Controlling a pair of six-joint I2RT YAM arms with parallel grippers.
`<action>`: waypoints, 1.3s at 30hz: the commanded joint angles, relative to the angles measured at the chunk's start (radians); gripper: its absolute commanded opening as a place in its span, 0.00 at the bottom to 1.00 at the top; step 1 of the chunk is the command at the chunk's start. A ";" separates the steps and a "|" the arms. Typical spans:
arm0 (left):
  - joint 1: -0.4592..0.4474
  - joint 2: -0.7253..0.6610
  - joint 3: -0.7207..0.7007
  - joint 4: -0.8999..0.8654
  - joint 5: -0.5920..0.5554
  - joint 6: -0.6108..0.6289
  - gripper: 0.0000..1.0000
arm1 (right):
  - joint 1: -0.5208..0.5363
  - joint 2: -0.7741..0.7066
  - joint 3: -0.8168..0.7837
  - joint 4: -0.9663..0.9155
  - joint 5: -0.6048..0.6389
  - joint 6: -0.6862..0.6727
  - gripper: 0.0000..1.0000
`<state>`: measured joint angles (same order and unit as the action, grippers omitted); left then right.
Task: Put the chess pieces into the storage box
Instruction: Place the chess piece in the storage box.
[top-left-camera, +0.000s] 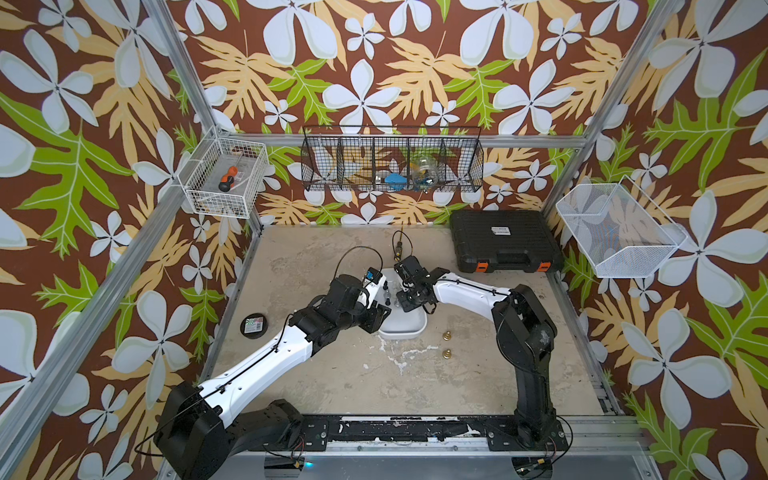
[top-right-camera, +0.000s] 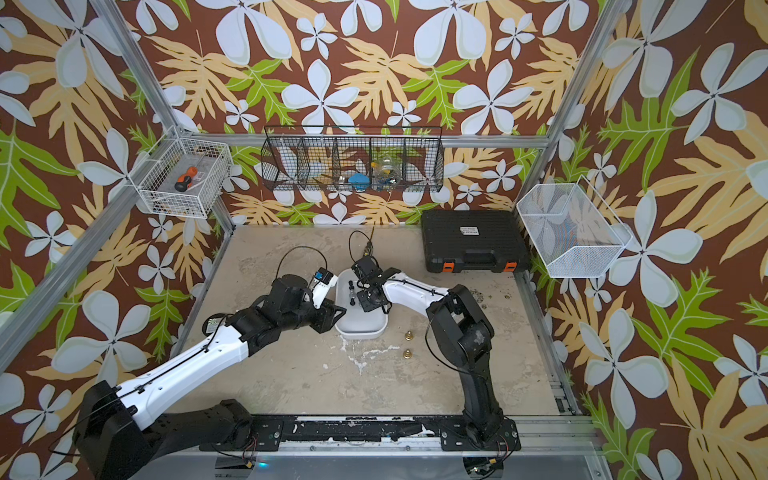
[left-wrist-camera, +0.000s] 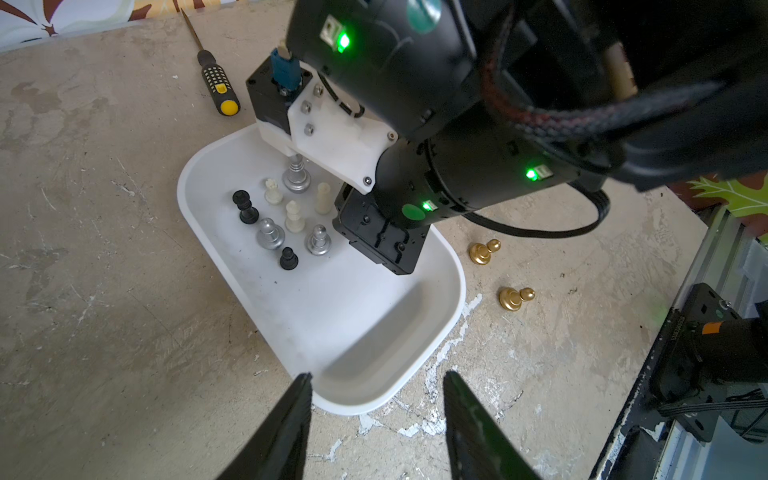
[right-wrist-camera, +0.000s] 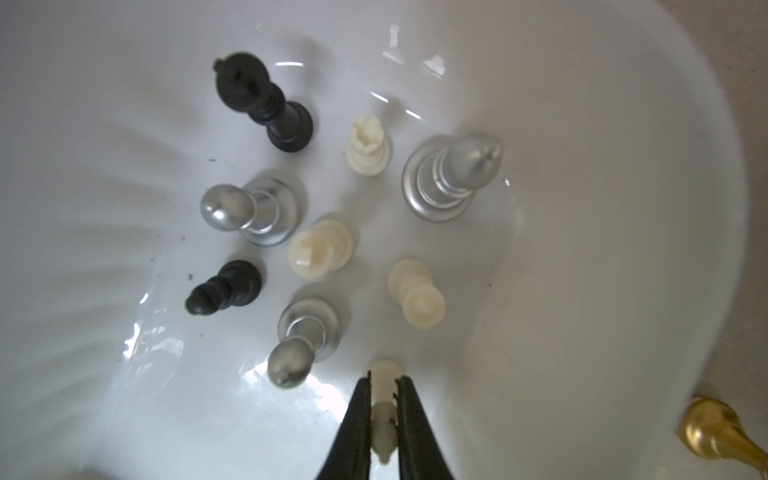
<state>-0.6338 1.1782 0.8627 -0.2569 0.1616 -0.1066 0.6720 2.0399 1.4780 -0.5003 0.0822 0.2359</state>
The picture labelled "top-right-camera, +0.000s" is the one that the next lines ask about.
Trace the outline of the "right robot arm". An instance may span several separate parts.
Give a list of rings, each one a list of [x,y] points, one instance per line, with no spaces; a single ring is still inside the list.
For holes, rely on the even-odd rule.
[[[465,437],[478,449],[505,438],[505,415],[490,372],[494,329],[474,296],[463,285],[443,288],[414,280],[395,268],[361,274],[358,301],[367,313],[397,304],[424,315],[444,365],[460,377]]]

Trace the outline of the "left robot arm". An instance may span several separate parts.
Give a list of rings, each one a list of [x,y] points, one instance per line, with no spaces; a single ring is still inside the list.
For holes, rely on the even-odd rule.
[[[234,400],[181,414],[168,410],[218,373],[276,342],[284,331],[332,329],[346,312],[327,297],[337,282],[325,268],[309,281],[286,274],[249,307],[218,315],[210,335],[172,360],[116,386],[100,381],[90,387],[73,444],[93,476],[128,479],[157,458],[201,444],[244,446],[252,416]]]

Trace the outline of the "white plastic storage box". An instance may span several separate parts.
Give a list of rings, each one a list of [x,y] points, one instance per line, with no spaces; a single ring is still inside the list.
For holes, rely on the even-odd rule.
[[[335,324],[336,331],[347,340],[373,340],[380,337],[388,325],[388,315],[381,309],[365,312],[357,298],[358,277],[351,269],[338,275],[335,303],[346,313]]]

